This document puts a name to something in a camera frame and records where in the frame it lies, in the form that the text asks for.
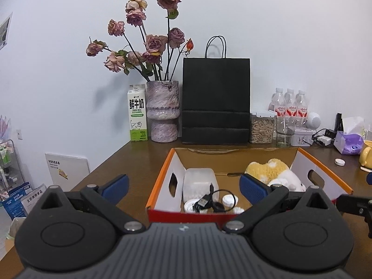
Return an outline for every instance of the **milk carton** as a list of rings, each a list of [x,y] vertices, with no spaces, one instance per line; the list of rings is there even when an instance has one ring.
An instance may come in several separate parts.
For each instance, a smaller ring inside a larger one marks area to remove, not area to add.
[[[131,140],[147,140],[145,84],[129,85],[128,111]]]

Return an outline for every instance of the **flower vase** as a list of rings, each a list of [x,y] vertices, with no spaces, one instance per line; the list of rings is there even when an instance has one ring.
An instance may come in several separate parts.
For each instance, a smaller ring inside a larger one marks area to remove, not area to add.
[[[172,142],[177,139],[180,116],[178,81],[150,81],[146,91],[147,117],[152,119],[151,140]]]

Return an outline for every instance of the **wooden table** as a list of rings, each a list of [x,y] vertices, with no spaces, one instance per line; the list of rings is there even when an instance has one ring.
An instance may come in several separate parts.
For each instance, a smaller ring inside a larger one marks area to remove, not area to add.
[[[103,185],[119,174],[127,174],[130,178],[130,189],[127,196],[118,203],[118,207],[148,225],[145,205],[160,168],[169,150],[174,147],[246,148],[246,146],[183,145],[180,140],[173,143],[129,142],[83,179],[74,190],[80,190],[87,184]],[[323,149],[316,146],[306,150],[351,186],[355,195],[372,197],[372,186],[366,183],[366,173],[360,170],[358,156],[341,156],[336,149]],[[346,165],[344,167],[335,165],[336,158],[344,159]],[[355,238],[354,249],[345,269],[356,279],[371,279],[372,239],[368,238],[368,226],[364,219],[358,216],[345,215],[344,219]],[[23,266],[13,247],[0,261],[0,277],[11,279],[22,269]]]

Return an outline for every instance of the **yellow mug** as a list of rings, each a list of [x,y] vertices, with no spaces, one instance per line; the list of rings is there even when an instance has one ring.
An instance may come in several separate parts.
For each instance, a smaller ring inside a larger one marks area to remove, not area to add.
[[[372,141],[365,140],[359,162],[362,166],[372,169]]]

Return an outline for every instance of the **white plastic cap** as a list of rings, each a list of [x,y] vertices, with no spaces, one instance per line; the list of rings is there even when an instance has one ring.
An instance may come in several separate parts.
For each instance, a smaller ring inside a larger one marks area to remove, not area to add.
[[[341,158],[336,158],[334,160],[334,163],[338,166],[344,166],[345,165],[345,160],[341,159]]]
[[[233,208],[232,211],[234,212],[234,214],[241,214],[241,213],[244,212],[244,209],[239,207],[239,206],[236,206],[236,207]]]
[[[187,201],[185,203],[185,205],[183,206],[183,208],[185,209],[185,213],[196,213],[193,209],[192,209],[192,206],[197,202],[199,201],[199,199],[190,199],[189,201]],[[204,210],[200,210],[200,214],[207,214],[207,209],[204,209]]]
[[[238,196],[234,195],[235,196],[235,205],[238,203]],[[228,194],[228,195],[225,195],[224,197],[222,197],[222,203],[224,204],[224,206],[228,207],[228,208],[232,208],[232,206],[234,206],[234,198],[231,194]]]

